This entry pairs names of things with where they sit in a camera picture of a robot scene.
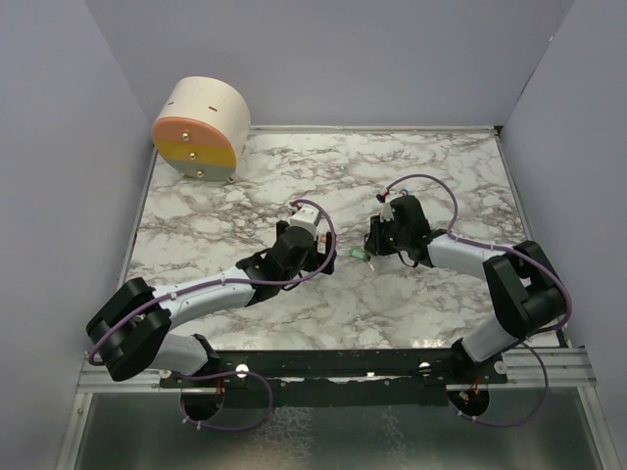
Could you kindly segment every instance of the bolt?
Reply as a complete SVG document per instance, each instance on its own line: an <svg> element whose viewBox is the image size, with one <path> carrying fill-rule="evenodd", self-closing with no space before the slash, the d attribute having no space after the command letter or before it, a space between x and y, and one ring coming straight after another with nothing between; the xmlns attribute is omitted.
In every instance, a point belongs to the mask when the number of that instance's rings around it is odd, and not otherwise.
<svg viewBox="0 0 627 470"><path fill-rule="evenodd" d="M494 363L494 370L497 372L497 374L505 375L505 373L507 372L507 366L502 360L497 360Z"/></svg>

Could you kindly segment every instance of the black metal bar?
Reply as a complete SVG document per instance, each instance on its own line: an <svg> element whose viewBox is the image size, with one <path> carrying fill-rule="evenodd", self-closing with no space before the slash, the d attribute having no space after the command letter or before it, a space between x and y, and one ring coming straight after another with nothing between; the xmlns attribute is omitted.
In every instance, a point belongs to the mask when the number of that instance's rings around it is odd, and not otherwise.
<svg viewBox="0 0 627 470"><path fill-rule="evenodd" d="M266 377L277 406L446 405L447 385L470 385L477 378L482 384L507 381L494 367L500 356L475 368L459 369L450 349L218 351L217 355L222 371L246 364ZM267 403L267 391L255 378L233 376L220 385L225 390L224 406L264 407ZM217 381L171 376L161 386L184 392L214 388Z"/></svg>

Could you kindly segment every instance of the white marble surface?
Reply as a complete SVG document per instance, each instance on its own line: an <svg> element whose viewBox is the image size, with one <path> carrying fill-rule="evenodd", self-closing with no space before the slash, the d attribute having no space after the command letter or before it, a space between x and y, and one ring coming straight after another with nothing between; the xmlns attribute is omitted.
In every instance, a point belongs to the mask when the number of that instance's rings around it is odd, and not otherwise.
<svg viewBox="0 0 627 470"><path fill-rule="evenodd" d="M381 186L413 172L444 179L459 200L457 232L471 238L524 239L494 137L476 133L256 133L234 184L181 176L158 159L128 277L174 284L219 273L274 242L286 203L306 197L338 229L332 276L248 308L182 325L218 349L357 349L445 347L494 314L486 285L445 269L375 258L375 271L348 256L362 245ZM404 184L432 228L451 217L435 183ZM554 337L534 342L552 345Z"/></svg>

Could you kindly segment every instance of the cream cylinder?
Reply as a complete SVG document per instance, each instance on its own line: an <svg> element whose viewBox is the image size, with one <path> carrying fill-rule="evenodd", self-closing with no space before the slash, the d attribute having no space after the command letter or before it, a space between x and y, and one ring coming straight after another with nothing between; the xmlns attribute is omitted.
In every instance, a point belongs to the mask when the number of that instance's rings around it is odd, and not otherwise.
<svg viewBox="0 0 627 470"><path fill-rule="evenodd" d="M248 106L235 88L214 78L188 76L169 95L152 138L178 171L224 181L235 172L250 127Z"/></svg>

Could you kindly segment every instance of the green object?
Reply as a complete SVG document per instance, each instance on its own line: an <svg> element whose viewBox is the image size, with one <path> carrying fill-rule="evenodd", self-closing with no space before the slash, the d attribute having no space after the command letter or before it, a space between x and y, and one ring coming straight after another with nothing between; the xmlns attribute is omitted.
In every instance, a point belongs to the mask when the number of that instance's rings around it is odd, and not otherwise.
<svg viewBox="0 0 627 470"><path fill-rule="evenodd" d="M349 250L349 255L353 258L361 259L362 261L370 261L370 255L361 248L353 247Z"/></svg>

